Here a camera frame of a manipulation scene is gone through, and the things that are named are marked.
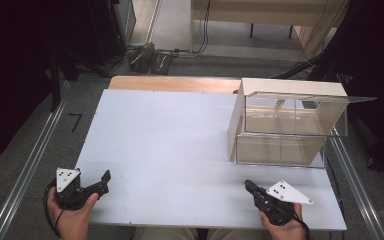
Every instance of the human hand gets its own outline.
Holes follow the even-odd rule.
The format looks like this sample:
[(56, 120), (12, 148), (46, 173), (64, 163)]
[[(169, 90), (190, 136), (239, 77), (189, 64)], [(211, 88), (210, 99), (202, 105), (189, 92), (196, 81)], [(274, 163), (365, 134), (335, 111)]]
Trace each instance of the human hand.
[(55, 228), (60, 232), (61, 238), (64, 240), (86, 240), (89, 228), (89, 214), (93, 206), (98, 201), (98, 194), (93, 193), (86, 201), (83, 208), (76, 211), (64, 210), (56, 202), (55, 187), (51, 188), (48, 195), (47, 205), (49, 211), (57, 219), (61, 214), (57, 226)]
[[(294, 203), (294, 209), (298, 218), (302, 220), (302, 206)], [(275, 226), (270, 223), (264, 212), (260, 211), (261, 223), (270, 232), (273, 240), (303, 240), (305, 239), (305, 230), (301, 224), (295, 220), (291, 220), (283, 226)]]

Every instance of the white table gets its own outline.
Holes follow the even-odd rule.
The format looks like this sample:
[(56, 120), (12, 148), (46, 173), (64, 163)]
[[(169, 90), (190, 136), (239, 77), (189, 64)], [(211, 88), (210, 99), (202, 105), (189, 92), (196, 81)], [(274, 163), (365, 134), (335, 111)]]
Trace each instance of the white table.
[(110, 192), (91, 222), (112, 225), (262, 228), (251, 179), (283, 179), (313, 201), (311, 229), (346, 226), (324, 169), (240, 166), (229, 162), (227, 128), (236, 95), (105, 90), (80, 154), (82, 185), (109, 169)]

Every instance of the transparent acrylic box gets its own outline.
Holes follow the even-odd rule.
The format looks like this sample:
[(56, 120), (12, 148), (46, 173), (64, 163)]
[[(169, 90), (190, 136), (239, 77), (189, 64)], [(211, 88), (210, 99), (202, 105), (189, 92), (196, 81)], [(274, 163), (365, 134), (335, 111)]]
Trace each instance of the transparent acrylic box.
[(327, 137), (347, 135), (347, 105), (367, 100), (348, 97), (340, 83), (243, 79), (229, 126), (231, 160), (323, 168)]

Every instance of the metal frame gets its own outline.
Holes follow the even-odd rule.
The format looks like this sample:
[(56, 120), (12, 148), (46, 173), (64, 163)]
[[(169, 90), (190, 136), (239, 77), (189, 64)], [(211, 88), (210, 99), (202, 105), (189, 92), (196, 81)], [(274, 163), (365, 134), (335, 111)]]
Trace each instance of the metal frame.
[(372, 239), (384, 240), (383, 225), (380, 222), (379, 216), (373, 207), (369, 195), (363, 187), (363, 183), (361, 182), (354, 165), (352, 164), (344, 143), (340, 138), (336, 137), (330, 138), (330, 142), (333, 145), (333, 149), (335, 150), (338, 161), (342, 167), (342, 171), (345, 174), (345, 178), (351, 188)]
[(7, 196), (2, 209), (0, 210), (0, 239), (4, 239), (5, 234), (14, 218), (14, 215), (20, 206), (21, 200), (23, 199), (27, 187), (29, 186), (33, 174), (39, 165), (43, 152), (45, 151), (49, 139), (51, 138), (55, 126), (57, 125), (61, 116), (61, 113), (64, 110), (71, 85), (72, 83), (65, 81), (64, 85), (62, 86), (61, 102), (55, 111), (49, 115), (48, 120), (46, 121), (46, 124), (43, 127), (42, 132), (40, 133), (40, 136), (37, 139), (26, 164), (21, 170), (21, 173), (18, 176), (13, 189), (11, 190), (11, 193)]
[(151, 41), (152, 35), (154, 33), (155, 22), (157, 20), (158, 12), (160, 10), (160, 5), (161, 5), (161, 0), (157, 0), (157, 3), (155, 4), (154, 14), (152, 15), (151, 24), (149, 25), (148, 35), (146, 36), (145, 43), (149, 43)]

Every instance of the wooden board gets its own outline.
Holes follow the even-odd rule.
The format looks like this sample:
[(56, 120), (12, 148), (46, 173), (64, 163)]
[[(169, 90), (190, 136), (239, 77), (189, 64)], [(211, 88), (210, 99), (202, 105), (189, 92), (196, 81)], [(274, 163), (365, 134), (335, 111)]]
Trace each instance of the wooden board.
[(108, 89), (233, 93), (240, 83), (234, 78), (116, 76)]

